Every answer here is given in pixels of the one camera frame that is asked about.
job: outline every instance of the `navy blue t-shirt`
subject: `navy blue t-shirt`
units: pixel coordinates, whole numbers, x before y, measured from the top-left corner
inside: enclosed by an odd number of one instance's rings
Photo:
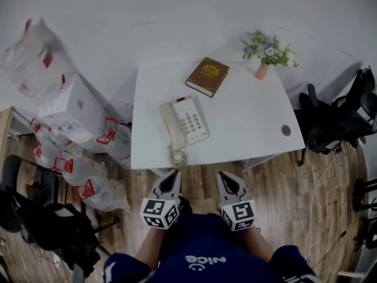
[[[198,214],[180,215],[165,233],[155,272],[129,255],[114,254],[103,278],[105,283],[319,282],[296,246],[279,248],[266,263],[247,253],[221,217]]]

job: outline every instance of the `white table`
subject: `white table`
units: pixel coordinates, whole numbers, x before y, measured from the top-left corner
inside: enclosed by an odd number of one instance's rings
[[[256,80],[251,62],[225,62],[227,77],[213,98],[185,85],[198,62],[143,64],[138,69],[131,149],[132,169],[170,167],[170,139],[158,107],[180,97],[197,97],[210,137],[187,147],[187,165],[274,156],[304,148],[292,106],[273,67]],[[290,127],[291,135],[282,133]]]

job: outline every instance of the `white telephone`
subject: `white telephone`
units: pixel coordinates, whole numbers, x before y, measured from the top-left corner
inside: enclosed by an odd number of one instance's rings
[[[190,96],[161,105],[160,113],[171,138],[169,162],[173,167],[185,166],[186,146],[209,137],[204,116],[199,113]]]

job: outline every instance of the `brown book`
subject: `brown book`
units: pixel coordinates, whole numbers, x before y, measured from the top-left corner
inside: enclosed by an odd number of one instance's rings
[[[204,58],[186,79],[186,85],[209,97],[213,97],[228,70],[229,66],[210,58]]]

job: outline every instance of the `floor plank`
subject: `floor plank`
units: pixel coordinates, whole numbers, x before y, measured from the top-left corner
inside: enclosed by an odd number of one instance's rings
[[[34,147],[33,137],[21,141],[8,139],[7,154],[30,158]],[[343,146],[344,153],[307,153],[306,163],[297,165],[300,152],[291,152],[275,157],[249,170],[243,162],[184,167],[181,192],[197,213],[216,213],[219,205],[216,174],[225,170],[241,177],[256,201],[261,234],[274,248],[286,244],[297,245],[304,255],[309,229],[310,199],[315,184],[326,166],[335,157],[319,182],[313,198],[312,230],[309,235],[307,260],[324,282],[336,282],[338,270],[346,270],[355,256],[353,237],[359,229],[358,215],[352,211],[350,197],[355,180],[365,179],[366,169],[361,148]],[[148,170],[124,170],[104,154],[87,156],[103,162],[110,178],[119,180],[127,191],[131,212],[99,212],[88,208],[88,216],[95,225],[103,225],[119,217],[121,223],[99,234],[99,240],[110,252],[134,255],[139,249],[148,229],[142,224],[139,210],[143,197],[157,176]],[[32,182],[34,168],[23,164],[18,178],[18,191],[25,194],[25,185]],[[60,202],[65,197],[64,181],[61,182]],[[67,203],[72,203],[70,193]],[[344,238],[339,239],[346,231]],[[0,230],[0,238],[6,242],[2,249],[10,275],[17,282],[71,282],[72,273],[62,263],[59,269],[52,264],[52,253],[40,251],[26,244],[20,234]],[[101,260],[87,282],[101,282],[101,271],[106,256]]]

